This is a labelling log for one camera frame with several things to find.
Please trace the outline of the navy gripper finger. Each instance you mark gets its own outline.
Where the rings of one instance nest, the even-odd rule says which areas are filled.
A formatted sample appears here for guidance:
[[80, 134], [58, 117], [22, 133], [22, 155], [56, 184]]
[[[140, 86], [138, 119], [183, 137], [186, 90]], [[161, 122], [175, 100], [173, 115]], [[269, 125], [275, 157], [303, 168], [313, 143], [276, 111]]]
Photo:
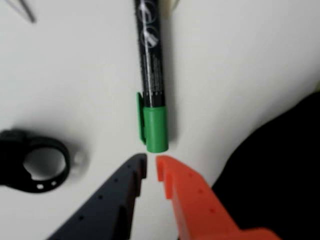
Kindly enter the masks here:
[[136, 198], [147, 177], [147, 155], [124, 162], [50, 237], [51, 240], [128, 240]]

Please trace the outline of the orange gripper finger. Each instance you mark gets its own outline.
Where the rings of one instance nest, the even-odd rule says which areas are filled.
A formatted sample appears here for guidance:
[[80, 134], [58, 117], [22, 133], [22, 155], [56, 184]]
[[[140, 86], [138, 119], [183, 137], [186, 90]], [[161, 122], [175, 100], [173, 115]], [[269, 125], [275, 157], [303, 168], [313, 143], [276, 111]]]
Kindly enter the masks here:
[[240, 229], [202, 175], [178, 159], [158, 155], [156, 168], [181, 240], [279, 239], [267, 228]]

